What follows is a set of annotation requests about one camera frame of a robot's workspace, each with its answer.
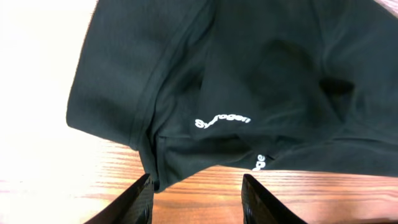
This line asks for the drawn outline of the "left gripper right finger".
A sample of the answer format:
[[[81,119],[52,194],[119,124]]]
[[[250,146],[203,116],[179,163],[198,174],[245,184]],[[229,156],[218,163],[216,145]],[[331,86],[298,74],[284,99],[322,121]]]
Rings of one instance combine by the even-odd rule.
[[[243,175],[241,200],[244,224],[307,224],[250,174]]]

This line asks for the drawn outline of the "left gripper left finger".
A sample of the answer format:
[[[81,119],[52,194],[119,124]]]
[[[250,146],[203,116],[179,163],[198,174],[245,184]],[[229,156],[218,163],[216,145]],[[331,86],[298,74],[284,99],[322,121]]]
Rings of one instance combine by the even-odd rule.
[[[153,204],[154,183],[144,174],[85,224],[151,224]]]

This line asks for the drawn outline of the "black polo shirt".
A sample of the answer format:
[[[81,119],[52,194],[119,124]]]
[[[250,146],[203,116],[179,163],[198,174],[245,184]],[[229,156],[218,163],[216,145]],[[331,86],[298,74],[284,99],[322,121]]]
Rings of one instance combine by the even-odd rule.
[[[368,0],[99,0],[67,124],[165,188],[215,165],[397,175],[397,18]]]

